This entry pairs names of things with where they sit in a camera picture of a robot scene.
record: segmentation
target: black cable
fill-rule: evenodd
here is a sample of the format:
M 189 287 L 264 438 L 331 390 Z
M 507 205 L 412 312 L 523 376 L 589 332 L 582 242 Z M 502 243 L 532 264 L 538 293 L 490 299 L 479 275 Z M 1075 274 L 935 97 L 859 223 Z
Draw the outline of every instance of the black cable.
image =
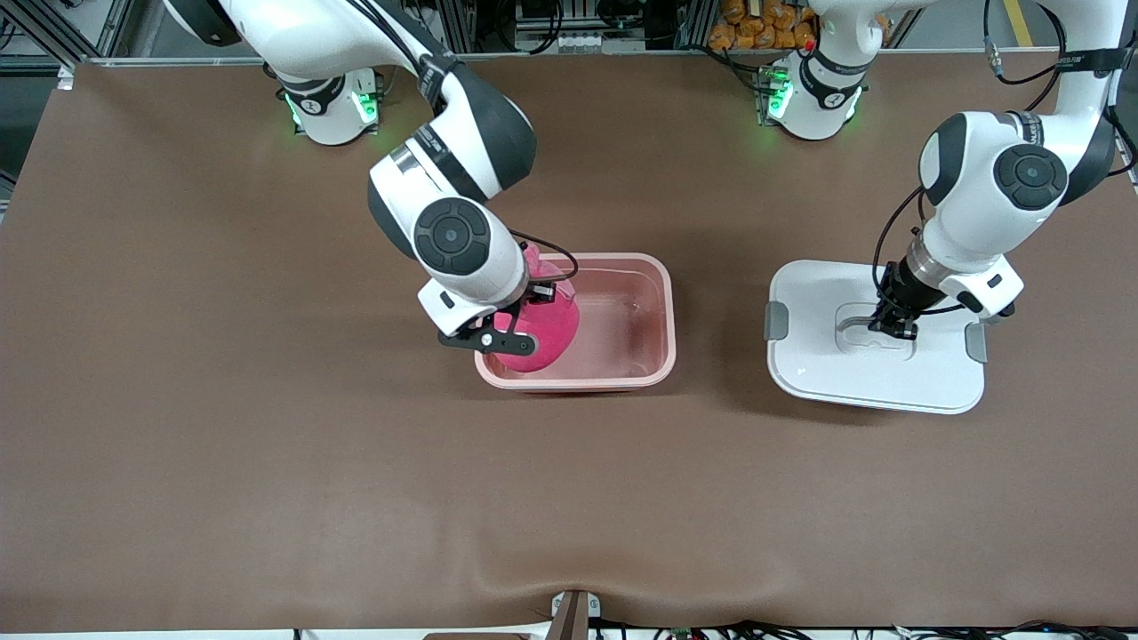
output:
M 546 49 L 552 47 L 553 43 L 558 41 L 558 36 L 561 35 L 561 27 L 564 24 L 564 17 L 566 17 L 564 6 L 561 3 L 561 0 L 550 0 L 550 1 L 551 1 L 550 6 L 552 9 L 550 11 L 550 27 L 545 32 L 545 38 L 542 39 L 541 44 L 538 44 L 535 49 L 525 51 L 530 56 L 536 56 L 537 54 L 545 51 Z M 520 54 L 522 52 L 522 50 L 518 49 L 513 44 L 513 42 L 511 42 L 510 39 L 505 36 L 505 31 L 504 31 L 505 23 L 509 23 L 511 19 L 513 19 L 512 16 L 504 15 L 504 11 L 506 7 L 510 5 L 510 2 L 511 0 L 498 0 L 497 5 L 495 5 L 494 32 L 497 33 L 498 39 L 502 41 L 502 44 L 506 49 L 516 54 Z
M 644 25 L 644 16 L 641 16 L 641 17 L 637 17 L 637 18 L 633 18 L 633 19 L 627 20 L 627 22 L 617 19 L 616 14 L 615 13 L 610 13 L 608 10 L 608 7 L 611 6 L 612 2 L 613 2 L 613 0 L 597 0 L 597 2 L 596 2 L 596 10 L 595 10 L 596 17 L 600 18 L 601 22 L 603 22 L 604 24 L 607 24 L 610 28 L 616 28 L 616 30 L 621 30 L 622 31 L 622 30 L 627 30 L 627 28 L 636 28 L 638 26 L 643 26 Z
M 729 57 L 727 57 L 726 55 L 720 56 L 719 54 L 716 52 L 715 49 L 712 49 L 710 47 L 704 47 L 703 44 L 684 44 L 683 47 L 679 48 L 679 50 L 681 51 L 702 51 L 702 52 L 707 54 L 708 56 L 710 56 L 712 60 L 719 63 L 720 65 L 724 65 L 724 66 L 727 66 L 727 67 L 734 67 L 736 69 L 742 69 L 742 71 L 750 72 L 750 73 L 758 73 L 759 72 L 759 67 L 757 67 L 757 66 L 744 65 L 742 63 L 733 63 L 732 59 Z
M 1050 95 L 1052 89 L 1055 89 L 1055 83 L 1058 81 L 1059 81 L 1059 72 L 1057 71 L 1052 72 L 1052 79 L 1047 81 L 1047 85 L 1044 87 L 1044 90 L 1039 92 L 1039 96 L 1036 96 L 1036 99 L 1032 100 L 1031 104 L 1028 105 L 1028 108 L 1024 110 L 1030 112 L 1033 110 L 1039 105 L 1041 105 L 1042 101 L 1047 99 L 1047 96 Z
M 11 44 L 14 38 L 16 38 L 16 23 L 9 20 L 7 16 L 0 16 L 0 49 Z
M 1119 137 L 1122 138 L 1122 142 L 1127 146 L 1127 153 L 1130 155 L 1130 162 L 1128 162 L 1125 166 L 1111 171 L 1106 174 L 1107 178 L 1113 178 L 1115 175 L 1129 173 L 1135 165 L 1138 165 L 1138 147 L 1135 147 L 1135 141 L 1130 138 L 1130 133 L 1124 126 L 1122 126 L 1122 121 L 1119 120 L 1119 114 L 1114 110 L 1114 107 L 1106 107 L 1106 121 L 1114 125 L 1114 131 L 1116 131 Z
M 387 20 L 384 19 L 384 16 L 379 14 L 379 10 L 376 8 L 376 6 L 372 3 L 371 0 L 344 0 L 344 1 L 351 5 L 355 10 L 363 14 L 365 18 L 368 18 L 373 25 L 376 25 L 381 32 L 384 32 L 384 35 L 390 39 L 390 41 L 399 49 L 399 52 L 403 54 L 403 57 L 407 59 L 407 63 L 411 65 L 411 68 L 415 69 L 415 75 L 422 75 L 422 65 L 419 63 L 419 59 L 411 54 L 411 49 L 407 47 L 405 42 L 403 42 L 403 39 L 396 35 L 395 30 L 393 30 L 391 25 L 389 25 Z
M 917 196 L 917 216 L 921 218 L 921 228 L 924 229 L 925 223 L 929 221 L 924 216 L 924 189 L 921 189 L 921 195 Z
M 549 278 L 534 278 L 533 280 L 530 280 L 530 282 L 537 282 L 537 284 L 560 282 L 562 280 L 568 280 L 569 278 L 572 278 L 574 276 L 577 274 L 578 271 L 580 271 L 580 264 L 577 262 L 577 256 L 575 256 L 574 254 L 569 253 L 568 251 L 566 251 L 566 249 L 559 247 L 558 245 L 554 245 L 553 243 L 550 243 L 547 240 L 543 240 L 541 238 L 536 238 L 534 236 L 530 236 L 529 233 L 522 233 L 521 231 L 516 231 L 513 229 L 508 229 L 508 230 L 510 231 L 511 236 L 517 236 L 517 237 L 519 237 L 519 238 L 521 238 L 523 240 L 529 240 L 530 243 L 534 243 L 535 245 L 541 245 L 543 247 L 551 248 L 551 249 L 555 251 L 556 253 L 559 253 L 559 254 L 568 257 L 569 262 L 572 263 L 572 269 L 569 270 L 569 273 L 562 273 L 560 276 L 552 276 L 552 277 L 549 277 Z
M 914 189 L 913 192 L 909 194 L 909 197 L 905 198 L 905 202 L 901 203 L 901 206 L 897 207 L 897 211 L 893 212 L 893 215 L 889 216 L 889 222 L 885 223 L 885 228 L 881 230 L 881 236 L 877 238 L 877 246 L 873 249 L 873 286 L 874 288 L 877 289 L 877 295 L 881 296 L 881 300 L 892 304 L 898 309 L 904 309 L 904 307 L 897 304 L 897 301 L 890 298 L 885 294 L 885 289 L 881 287 L 881 278 L 877 277 L 877 268 L 879 268 L 877 265 L 881 264 L 881 248 L 885 245 L 885 238 L 889 237 L 889 231 L 893 228 L 893 223 L 897 222 L 897 219 L 901 216 L 901 213 L 905 212 L 905 210 L 909 206 L 909 204 L 913 203 L 913 200 L 918 197 L 924 197 L 924 187 L 917 187 L 916 189 Z M 948 306 L 945 309 L 922 311 L 921 314 L 939 315 L 941 313 L 951 313 L 954 311 L 960 311 L 963 309 L 964 309 L 963 304 L 957 304 L 955 306 Z
M 625 630 L 625 631 L 627 631 L 629 629 L 636 629 L 636 630 L 640 630 L 640 631 L 648 631 L 650 629 L 658 629 L 655 626 L 637 626 L 635 624 L 628 624 L 626 622 L 613 622 L 611 620 L 607 620 L 607 618 L 603 618 L 603 617 L 591 617 L 591 618 L 588 618 L 588 627 L 589 629 L 621 629 L 621 630 Z
M 991 28 L 990 28 L 991 27 L 991 25 L 990 25 L 991 5 L 992 5 L 992 0 L 984 0 L 984 18 L 983 18 L 983 24 L 984 24 L 984 42 L 986 43 L 987 42 L 991 42 Z M 1052 26 L 1055 27 L 1055 36 L 1059 41 L 1059 51 L 1061 51 L 1059 55 L 1062 55 L 1063 41 L 1065 40 L 1065 38 L 1063 35 L 1063 27 L 1061 26 L 1061 23 L 1055 18 L 1055 16 L 1050 15 L 1050 11 L 1048 11 L 1048 16 L 1052 18 Z M 1000 82 L 1003 82 L 1004 84 L 1007 84 L 1007 85 L 1026 84 L 1029 82 L 1034 82 L 1036 80 L 1039 80 L 1040 77 L 1044 77 L 1045 75 L 1047 75 L 1048 73 L 1052 73 L 1054 71 L 1055 71 L 1055 65 L 1052 65 L 1052 66 L 1049 66 L 1049 67 L 1047 67 L 1047 68 L 1045 68 L 1045 69 L 1042 69 L 1042 71 L 1040 71 L 1038 73 L 1033 73 L 1033 74 L 1029 75 L 1028 77 L 1021 77 L 1021 79 L 1017 79 L 1017 80 L 1008 80 L 1007 77 L 1004 76 L 1003 71 L 1000 71 L 1000 72 L 996 73 L 996 80 L 999 80 Z
M 427 20 L 423 18 L 422 0 L 407 0 L 407 5 L 415 10 L 415 18 L 419 20 L 419 24 L 423 25 L 423 28 L 430 33 L 430 26 L 427 25 Z
M 728 54 L 726 49 L 724 49 L 723 56 L 720 56 L 719 54 L 716 54 L 715 49 L 711 49 L 710 47 L 704 47 L 702 44 L 684 44 L 679 49 L 681 50 L 702 51 L 702 52 L 707 54 L 708 56 L 710 56 L 711 59 L 716 60 L 717 63 L 719 63 L 721 65 L 727 65 L 727 67 L 731 68 L 732 74 L 734 74 L 735 79 L 739 80 L 739 82 L 741 82 L 743 84 L 743 87 L 747 87 L 751 91 L 754 91 L 757 93 L 765 93 L 767 96 L 772 96 L 772 95 L 775 93 L 773 90 L 766 89 L 766 88 L 762 88 L 762 87 L 758 87 L 758 85 L 751 83 L 749 80 L 747 80 L 747 77 L 740 75 L 740 73 L 758 73 L 759 72 L 759 67 L 752 66 L 752 65 L 744 65 L 744 64 L 741 64 L 741 63 L 736 63 L 731 57 L 731 54 Z

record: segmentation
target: floor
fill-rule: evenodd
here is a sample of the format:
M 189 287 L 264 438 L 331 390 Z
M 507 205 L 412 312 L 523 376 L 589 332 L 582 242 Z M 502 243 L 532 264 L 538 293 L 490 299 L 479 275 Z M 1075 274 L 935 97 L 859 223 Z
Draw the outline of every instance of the floor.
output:
M 49 0 L 59 3 L 60 0 Z M 98 33 L 98 16 L 112 0 L 84 0 L 76 9 L 63 10 L 89 36 Z M 983 44 L 980 0 L 941 0 L 925 9 L 922 18 L 905 38 L 904 49 L 966 49 Z M 1013 26 L 1005 7 L 1022 7 L 1020 28 Z M 1131 15 L 1138 0 L 1131 0 Z M 133 19 L 119 47 L 131 57 L 187 59 L 255 56 L 246 44 L 209 47 L 182 31 L 163 8 L 162 0 L 134 0 Z M 995 0 L 991 18 L 992 39 L 1000 47 L 1056 44 L 1055 33 L 1042 10 L 1031 1 Z M 0 55 L 35 54 L 34 44 L 15 38 Z M 18 177 L 55 80 L 51 77 L 5 77 L 0 75 L 0 170 Z M 1130 131 L 1138 131 L 1138 69 L 1123 80 L 1119 113 Z M 0 200 L 9 197 L 0 186 Z

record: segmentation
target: plastic bin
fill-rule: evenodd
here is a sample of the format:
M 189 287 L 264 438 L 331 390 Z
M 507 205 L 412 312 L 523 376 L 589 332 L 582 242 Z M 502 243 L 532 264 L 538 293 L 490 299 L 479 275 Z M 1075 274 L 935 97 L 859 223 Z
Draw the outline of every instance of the plastic bin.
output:
M 475 353 L 487 383 L 537 393 L 617 392 L 652 386 L 676 364 L 676 315 L 671 278 L 659 260 L 640 253 L 575 254 L 572 279 L 580 327 L 569 348 L 541 371 L 519 374 Z M 569 260 L 543 254 L 561 269 Z

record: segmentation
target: cable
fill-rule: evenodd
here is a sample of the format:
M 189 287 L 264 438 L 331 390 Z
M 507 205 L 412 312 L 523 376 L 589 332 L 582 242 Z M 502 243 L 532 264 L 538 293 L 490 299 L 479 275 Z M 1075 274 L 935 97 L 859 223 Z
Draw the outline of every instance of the cable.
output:
M 516 231 L 513 229 L 508 229 L 508 231 L 510 231 L 511 236 L 517 236 L 517 237 L 519 237 L 519 238 L 521 238 L 523 240 L 529 240 L 530 243 L 534 243 L 535 245 L 541 245 L 543 247 L 551 248 L 551 249 L 558 252 L 559 254 L 568 257 L 569 262 L 572 263 L 572 269 L 569 270 L 569 273 L 562 273 L 560 276 L 552 276 L 552 277 L 549 277 L 549 278 L 534 278 L 533 280 L 530 280 L 530 282 L 538 282 L 538 284 L 544 284 L 544 282 L 560 282 L 562 280 L 568 280 L 569 278 L 572 278 L 574 276 L 577 274 L 578 271 L 580 271 L 580 264 L 577 262 L 577 256 L 575 256 L 574 254 L 569 253 L 568 251 L 559 247 L 558 245 L 554 245 L 553 243 L 550 243 L 547 240 L 543 240 L 541 238 L 536 238 L 536 237 L 530 236 L 528 233 L 522 233 L 521 231 Z
M 1124 126 L 1122 126 L 1122 121 L 1119 120 L 1119 114 L 1114 110 L 1114 107 L 1106 107 L 1106 121 L 1114 125 L 1114 131 L 1118 132 L 1119 138 L 1122 138 L 1122 142 L 1127 146 L 1127 153 L 1130 155 L 1130 162 L 1128 162 L 1125 166 L 1111 171 L 1106 174 L 1107 178 L 1113 178 L 1115 175 L 1129 173 L 1135 165 L 1138 165 L 1138 147 L 1135 147 L 1135 141 L 1130 138 L 1130 133 L 1127 132 Z
M 1059 72 L 1057 71 L 1052 72 L 1052 79 L 1047 81 L 1047 85 L 1044 87 L 1044 90 L 1040 91 L 1039 96 L 1036 96 L 1036 99 L 1032 100 L 1031 104 L 1028 105 L 1028 108 L 1024 110 L 1030 112 L 1033 110 L 1039 105 L 1041 105 L 1042 101 L 1047 99 L 1047 96 L 1050 95 L 1052 89 L 1055 89 L 1055 83 L 1057 83 L 1058 81 L 1059 81 Z
M 734 74 L 735 79 L 739 80 L 739 82 L 741 82 L 743 84 L 743 87 L 747 87 L 751 91 L 754 91 L 757 93 L 764 93 L 764 95 L 767 95 L 767 96 L 773 96 L 775 93 L 775 91 L 773 91 L 772 89 L 767 89 L 767 88 L 764 88 L 764 87 L 758 87 L 758 85 L 751 83 L 744 76 L 740 75 L 740 72 L 743 72 L 743 73 L 759 73 L 760 67 L 752 66 L 752 65 L 744 65 L 744 64 L 741 64 L 741 63 L 736 63 L 731 57 L 731 54 L 728 54 L 726 49 L 724 49 L 723 56 L 720 56 L 719 54 L 716 54 L 715 49 L 711 49 L 710 47 L 704 47 L 702 44 L 684 44 L 679 49 L 681 50 L 702 51 L 702 52 L 707 54 L 708 56 L 710 56 L 711 59 L 716 60 L 717 63 L 719 63 L 721 65 L 727 65 L 727 67 L 731 68 L 732 73 Z
M 921 228 L 924 229 L 925 222 L 927 220 L 924 216 L 924 189 L 921 189 L 921 195 L 917 196 L 917 215 L 921 218 Z
M 427 20 L 423 19 L 423 6 L 421 0 L 407 0 L 404 6 L 405 7 L 411 6 L 414 9 L 415 18 L 419 20 L 419 24 L 423 25 L 423 28 L 427 30 L 427 33 L 430 33 L 430 26 L 427 24 Z
M 7 16 L 0 16 L 0 49 L 11 44 L 11 40 L 16 35 L 18 35 L 16 33 L 16 23 L 9 20 Z
M 904 309 L 904 307 L 897 304 L 897 301 L 890 298 L 885 294 L 885 289 L 881 287 L 881 278 L 877 277 L 877 269 L 879 265 L 881 264 L 881 248 L 885 245 L 885 238 L 889 237 L 889 231 L 893 228 L 893 223 L 897 222 L 897 219 L 901 216 L 901 213 L 905 212 L 905 210 L 909 206 L 909 204 L 913 203 L 913 200 L 918 197 L 920 198 L 924 197 L 924 187 L 917 187 L 916 189 L 914 189 L 913 192 L 909 194 L 909 197 L 905 198 L 905 202 L 901 203 L 901 206 L 897 207 L 897 211 L 893 212 L 893 215 L 889 216 L 889 222 L 885 223 L 885 228 L 881 230 L 881 236 L 877 238 L 877 246 L 873 249 L 873 286 L 874 288 L 877 289 L 877 295 L 881 296 L 881 300 L 888 302 L 889 304 L 892 304 L 898 309 Z M 921 206 L 922 205 L 918 204 L 917 208 L 920 210 Z M 921 315 L 939 315 L 941 313 L 951 313 L 954 311 L 960 311 L 963 309 L 964 309 L 963 304 L 957 304 L 955 306 L 948 306 L 945 309 L 922 311 Z
M 411 54 L 411 49 L 407 47 L 406 42 L 404 42 L 398 35 L 395 34 L 395 31 L 391 28 L 391 25 L 389 25 L 387 20 L 384 19 L 384 16 L 379 14 L 379 10 L 376 8 L 376 5 L 373 5 L 371 0 L 344 0 L 344 1 L 351 5 L 355 10 L 363 14 L 365 18 L 368 18 L 373 25 L 376 25 L 381 32 L 384 32 L 384 35 L 390 39 L 391 42 L 399 49 L 403 56 L 407 59 L 407 63 L 411 65 L 411 68 L 415 69 L 415 75 L 422 75 L 422 65 L 419 63 L 419 59 Z
M 703 44 L 684 44 L 683 47 L 679 48 L 679 50 L 681 51 L 702 51 L 702 52 L 707 54 L 708 56 L 710 56 L 712 60 L 719 63 L 720 65 L 728 66 L 728 67 L 734 67 L 734 68 L 742 69 L 742 71 L 750 72 L 750 73 L 758 73 L 759 72 L 759 67 L 757 67 L 757 66 L 744 65 L 742 63 L 732 63 L 731 58 L 727 57 L 726 55 L 720 56 L 719 54 L 716 52 L 715 49 L 712 49 L 710 47 L 704 47 Z
M 617 19 L 616 14 L 610 14 L 608 7 L 613 3 L 613 0 L 597 0 L 596 2 L 596 17 L 601 19 L 604 24 L 609 25 L 610 28 L 626 30 L 636 28 L 638 26 L 644 26 L 644 16 L 633 18 L 630 20 Z
M 391 89 L 395 89 L 395 79 L 399 76 L 401 68 L 403 67 L 396 66 L 391 69 L 391 76 L 384 83 L 384 92 L 379 95 L 381 98 L 386 98 L 391 92 Z
M 505 36 L 504 23 L 509 23 L 511 18 L 509 16 L 503 16 L 503 14 L 505 11 L 506 6 L 510 5 L 510 2 L 511 0 L 498 0 L 497 5 L 494 7 L 494 32 L 497 33 L 498 39 L 502 41 L 502 44 L 505 46 L 506 49 L 516 54 L 520 54 L 522 52 L 522 50 L 518 49 L 513 44 L 513 42 L 511 42 L 510 39 Z M 526 54 L 530 56 L 536 56 L 545 51 L 546 49 L 552 47 L 553 43 L 558 41 L 558 36 L 561 35 L 561 27 L 564 24 L 564 17 L 566 17 L 564 5 L 561 3 L 561 0 L 550 0 L 550 2 L 552 10 L 550 11 L 549 31 L 546 31 L 545 38 L 542 39 L 541 44 L 538 44 L 535 49 L 526 51 Z
M 1047 67 L 1047 68 L 1045 68 L 1045 69 L 1042 69 L 1040 72 L 1037 72 L 1037 73 L 1033 73 L 1033 74 L 1029 75 L 1028 77 L 1021 77 L 1021 79 L 1017 79 L 1017 80 L 1008 80 L 1007 77 L 1004 76 L 1004 67 L 1003 67 L 1003 65 L 1000 65 L 998 63 L 998 60 L 999 60 L 999 49 L 996 47 L 995 43 L 992 43 L 992 39 L 991 39 L 991 24 L 990 24 L 990 22 L 991 22 L 991 5 L 992 5 L 992 0 L 984 0 L 984 14 L 983 14 L 984 44 L 991 47 L 992 50 L 993 50 L 993 52 L 995 52 L 995 56 L 996 56 L 996 60 L 997 61 L 995 63 L 995 66 L 992 66 L 992 72 L 996 74 L 996 80 L 1000 81 L 1004 84 L 1013 85 L 1014 87 L 1014 85 L 1017 85 L 1017 84 L 1026 84 L 1029 82 L 1034 82 L 1036 80 L 1039 80 L 1040 77 L 1044 77 L 1048 73 L 1054 72 L 1055 71 L 1055 65 L 1052 65 L 1052 66 L 1049 66 L 1049 67 Z M 1064 49 L 1064 42 L 1066 41 L 1066 36 L 1063 33 L 1063 26 L 1058 22 L 1058 19 L 1050 11 L 1047 11 L 1047 16 L 1048 16 L 1048 18 L 1050 18 L 1052 26 L 1055 28 L 1055 36 L 1059 41 L 1059 56 L 1062 56 L 1063 55 L 1063 49 Z M 1050 84 L 1048 87 L 1048 89 L 1045 91 L 1045 93 L 1044 93 L 1045 97 L 1047 96 L 1048 92 L 1050 92 L 1050 88 L 1052 87 L 1054 87 L 1054 84 Z

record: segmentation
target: green led light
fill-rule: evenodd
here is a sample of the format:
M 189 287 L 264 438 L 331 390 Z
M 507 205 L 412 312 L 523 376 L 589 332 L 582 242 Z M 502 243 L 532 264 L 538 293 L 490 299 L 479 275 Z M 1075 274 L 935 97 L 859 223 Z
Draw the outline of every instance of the green led light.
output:
M 296 105 L 292 104 L 292 98 L 290 98 L 287 93 L 284 95 L 284 102 L 288 105 L 288 109 L 292 112 L 292 122 L 295 122 L 297 126 L 304 126 L 300 124 L 300 114 L 296 113 Z
M 363 118 L 364 122 L 376 121 L 376 98 L 373 98 L 370 93 L 360 95 L 353 92 L 352 101 L 355 102 L 356 110 L 360 112 L 360 117 Z
M 861 88 L 859 87 L 853 96 L 850 98 L 850 109 L 846 112 L 846 120 L 853 117 L 853 113 L 857 110 L 857 99 L 861 97 Z
M 790 81 L 784 82 L 782 88 L 770 97 L 770 104 L 767 107 L 767 114 L 770 117 L 780 118 L 786 114 L 786 105 L 790 104 L 790 97 L 794 95 L 794 85 Z

